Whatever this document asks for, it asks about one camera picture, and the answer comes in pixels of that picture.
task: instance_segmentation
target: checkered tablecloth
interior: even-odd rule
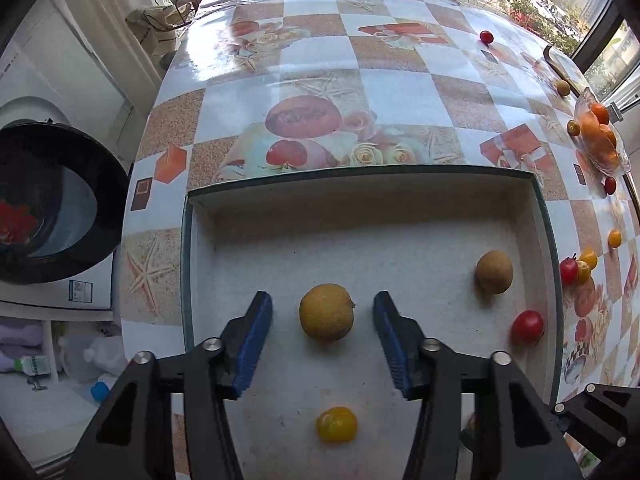
[[[591,381],[637,383],[640,224],[622,179],[607,196],[567,134],[575,99],[556,93],[545,47],[455,0],[204,1],[133,169],[120,256],[127,354],[184,350],[187,190],[335,166],[471,164],[533,172],[559,259],[598,255],[593,284],[564,295],[559,400]],[[623,244],[609,251],[614,227]]]

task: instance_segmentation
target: silver screw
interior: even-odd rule
[[[492,359],[499,365],[508,365],[511,362],[511,356],[507,352],[495,352]]]
[[[151,352],[147,350],[143,350],[142,352],[138,352],[137,354],[135,354],[133,356],[133,360],[137,362],[139,365],[144,365],[149,361],[151,361],[153,357],[154,355]]]
[[[440,350],[440,342],[434,337],[428,337],[422,342],[422,348],[427,352],[437,352]]]
[[[202,343],[202,347],[209,352],[220,350],[224,345],[225,343],[219,337],[210,337]]]

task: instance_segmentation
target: curtain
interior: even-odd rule
[[[125,23],[151,0],[65,0],[84,37],[131,105],[145,117],[162,78]]]

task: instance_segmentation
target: washing machine door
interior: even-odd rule
[[[122,234],[128,179],[109,150],[64,124],[0,130],[0,280],[64,280]]]

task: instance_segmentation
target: open box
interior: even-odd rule
[[[226,403],[246,478],[402,476],[420,403],[393,387],[372,322],[380,290],[457,352],[509,351],[542,399],[556,400],[561,288],[533,174],[375,166],[227,182],[188,196],[182,232],[188,349],[242,316],[258,290],[273,298],[252,385]],[[514,278],[487,299],[474,269],[493,249],[511,257]],[[344,286],[356,303],[351,332],[328,346],[309,339],[298,317],[300,299],[319,283]],[[532,348],[512,348],[511,323],[528,308],[544,317],[545,334]],[[315,434],[316,417],[332,406],[358,417],[346,446],[323,446]]]

